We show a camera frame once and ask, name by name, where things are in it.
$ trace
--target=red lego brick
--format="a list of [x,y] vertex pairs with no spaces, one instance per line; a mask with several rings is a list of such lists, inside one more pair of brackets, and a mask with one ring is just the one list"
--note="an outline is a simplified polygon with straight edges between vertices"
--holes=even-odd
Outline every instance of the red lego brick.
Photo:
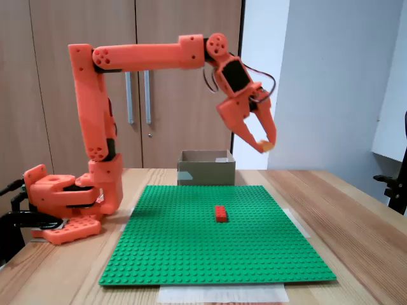
[[216,222],[227,222],[228,214],[226,214],[226,209],[222,205],[215,206]]

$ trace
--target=wire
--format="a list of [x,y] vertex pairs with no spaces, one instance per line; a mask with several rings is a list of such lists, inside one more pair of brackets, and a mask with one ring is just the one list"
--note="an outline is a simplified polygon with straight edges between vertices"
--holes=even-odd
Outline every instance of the wire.
[[267,96],[263,97],[261,100],[256,100],[255,98],[249,97],[249,100],[250,100],[250,101],[260,104],[260,103],[264,102],[266,99],[268,99],[271,94],[273,94],[274,89],[275,89],[275,86],[276,86],[276,84],[277,84],[276,81],[275,81],[275,78],[274,78],[271,74],[269,74],[269,73],[262,72],[262,71],[258,71],[258,70],[253,69],[252,67],[249,67],[248,65],[245,65],[245,64],[244,64],[244,66],[245,66],[246,68],[248,68],[249,70],[251,70],[251,71],[257,73],[257,74],[261,74],[261,75],[268,76],[269,78],[271,78],[271,79],[273,80],[272,89],[270,90],[270,92],[268,93]]
[[215,89],[213,89],[213,88],[209,85],[209,82],[208,82],[208,80],[207,80],[207,78],[206,78],[206,74],[205,74],[205,67],[202,68],[202,74],[203,74],[203,79],[205,80],[205,84],[207,85],[209,91],[212,92],[212,93],[218,92],[218,91],[219,91],[219,87],[218,87],[218,85],[217,85],[217,83],[216,83],[216,80],[215,80],[215,67],[214,67],[213,70],[212,70],[212,81],[214,82]]

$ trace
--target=green lego baseplate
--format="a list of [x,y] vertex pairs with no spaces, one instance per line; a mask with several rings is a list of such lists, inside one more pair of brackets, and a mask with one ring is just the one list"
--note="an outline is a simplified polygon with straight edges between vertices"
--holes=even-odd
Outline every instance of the green lego baseplate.
[[[228,222],[216,222],[216,205]],[[263,186],[147,186],[99,284],[335,279]]]

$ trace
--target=black chair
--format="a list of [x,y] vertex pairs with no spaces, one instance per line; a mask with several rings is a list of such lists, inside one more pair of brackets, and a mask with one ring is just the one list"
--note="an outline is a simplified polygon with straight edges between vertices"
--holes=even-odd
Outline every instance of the black chair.
[[[407,137],[407,112],[404,116],[404,123]],[[407,207],[407,149],[404,154],[403,162],[401,163],[398,178],[393,179],[383,175],[377,175],[373,178],[377,181],[387,183],[387,189],[384,191],[384,195],[390,198],[389,208],[404,215]]]

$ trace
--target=white wall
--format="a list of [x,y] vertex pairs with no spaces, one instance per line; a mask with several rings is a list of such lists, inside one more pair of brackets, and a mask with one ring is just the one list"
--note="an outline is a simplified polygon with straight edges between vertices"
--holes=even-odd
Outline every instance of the white wall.
[[402,0],[291,0],[269,168],[323,169],[386,201],[370,150]]
[[[284,39],[286,36],[289,0],[247,0],[245,6],[242,41],[242,61],[249,67],[274,76],[277,87],[272,95],[272,114],[277,104],[278,84]],[[266,90],[272,87],[270,79],[251,73],[254,81],[262,81]],[[259,141],[266,139],[266,133],[254,114],[246,120],[246,125]],[[259,154],[249,144],[235,135],[233,157],[238,169],[267,168],[268,153]]]
[[407,111],[407,1],[404,1],[389,82],[372,151],[402,161],[406,151],[404,114]]

